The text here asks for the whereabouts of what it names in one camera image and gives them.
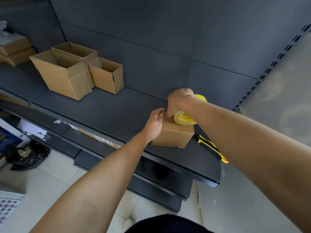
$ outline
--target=floor tile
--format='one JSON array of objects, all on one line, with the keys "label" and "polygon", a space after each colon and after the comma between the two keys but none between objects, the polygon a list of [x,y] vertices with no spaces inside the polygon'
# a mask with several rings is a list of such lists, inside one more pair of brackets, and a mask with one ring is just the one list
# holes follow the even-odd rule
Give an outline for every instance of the floor tile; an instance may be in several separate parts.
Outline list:
[{"label": "floor tile", "polygon": [[79,168],[73,165],[73,160],[52,150],[49,156],[38,167],[57,180],[68,184]]},{"label": "floor tile", "polygon": [[173,212],[140,197],[133,211],[132,218],[134,222],[139,222],[146,218],[167,213],[174,214]]},{"label": "floor tile", "polygon": [[139,197],[137,195],[126,191],[117,207],[116,213],[125,219],[131,217],[138,199]]},{"label": "floor tile", "polygon": [[124,222],[125,218],[115,213],[107,233],[122,233]]},{"label": "floor tile", "polygon": [[74,184],[77,180],[80,179],[80,177],[82,177],[84,174],[86,174],[87,172],[79,169],[76,174],[72,177],[72,179],[68,182],[68,184],[65,186],[65,188],[63,189],[63,191],[59,194],[58,198],[66,191],[68,190],[68,188]]},{"label": "floor tile", "polygon": [[187,218],[202,225],[202,217],[198,202],[196,180],[193,180],[190,197],[187,202],[185,201],[182,202],[178,216],[182,216],[184,218]]},{"label": "floor tile", "polygon": [[40,169],[14,172],[0,168],[0,182],[24,190],[24,200],[3,225],[1,233],[27,233],[57,200],[65,184]]}]

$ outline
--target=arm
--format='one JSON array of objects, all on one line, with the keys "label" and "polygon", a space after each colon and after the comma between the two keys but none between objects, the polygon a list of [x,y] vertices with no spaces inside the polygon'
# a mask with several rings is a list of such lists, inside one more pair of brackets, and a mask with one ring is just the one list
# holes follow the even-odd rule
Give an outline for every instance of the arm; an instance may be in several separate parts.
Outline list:
[{"label": "arm", "polygon": [[154,110],[142,132],[76,181],[30,233],[106,232],[144,148],[161,132],[163,111]]},{"label": "arm", "polygon": [[201,101],[190,89],[169,95],[167,115],[189,114],[224,157],[301,231],[311,231],[311,148],[265,125]]}]

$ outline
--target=gray shelf back panel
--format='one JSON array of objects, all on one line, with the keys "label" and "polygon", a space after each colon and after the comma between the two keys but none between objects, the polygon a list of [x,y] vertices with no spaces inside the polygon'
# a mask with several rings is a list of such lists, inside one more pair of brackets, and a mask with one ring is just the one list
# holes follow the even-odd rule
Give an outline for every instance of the gray shelf back panel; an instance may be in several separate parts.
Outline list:
[{"label": "gray shelf back panel", "polygon": [[[105,158],[116,150],[73,128],[68,129],[68,131],[63,134],[62,139],[100,159]],[[193,179],[171,169],[165,179],[158,180],[153,171],[155,164],[156,162],[149,160],[144,166],[146,170],[142,171],[140,161],[135,169],[134,176],[187,201],[190,197]]]},{"label": "gray shelf back panel", "polygon": [[[101,159],[85,152],[81,151],[74,159],[76,166],[82,167],[85,170],[90,170]],[[148,199],[156,204],[159,204],[170,211],[179,212],[182,200],[178,197],[172,196],[159,188],[133,176],[128,184],[127,189],[145,199]]]},{"label": "gray shelf back panel", "polygon": [[126,87],[167,101],[179,88],[191,88],[208,102],[226,109],[236,103],[256,80],[179,56],[61,23],[68,41],[98,51],[100,57],[120,63]]},{"label": "gray shelf back panel", "polygon": [[70,128],[68,124],[63,122],[54,123],[54,121],[57,120],[56,118],[33,108],[17,105],[3,100],[0,100],[0,107],[17,117],[23,118],[26,121],[37,125],[38,127],[48,131],[49,133],[52,133],[59,138]]},{"label": "gray shelf back panel", "polygon": [[61,22],[254,78],[311,18],[311,0],[51,2]]},{"label": "gray shelf back panel", "polygon": [[[52,117],[123,145],[144,128],[152,110],[166,108],[167,102],[129,88],[114,95],[95,87],[79,101],[46,91],[31,105]],[[197,125],[195,132],[204,136]],[[221,161],[195,138],[185,149],[147,145],[145,151],[143,156],[196,180],[213,187],[220,182]]]},{"label": "gray shelf back panel", "polygon": [[79,148],[63,141],[59,137],[48,133],[50,138],[46,139],[46,141],[42,140],[41,138],[31,135],[29,136],[31,139],[48,146],[49,148],[56,150],[57,152],[67,156],[68,158],[74,159],[77,154],[81,151]]},{"label": "gray shelf back panel", "polygon": [[38,52],[65,42],[54,10],[47,0],[23,2],[15,0],[10,7],[0,7],[0,20],[29,38]]},{"label": "gray shelf back panel", "polygon": [[46,90],[47,85],[31,61],[17,67],[0,63],[0,93],[28,103]]}]

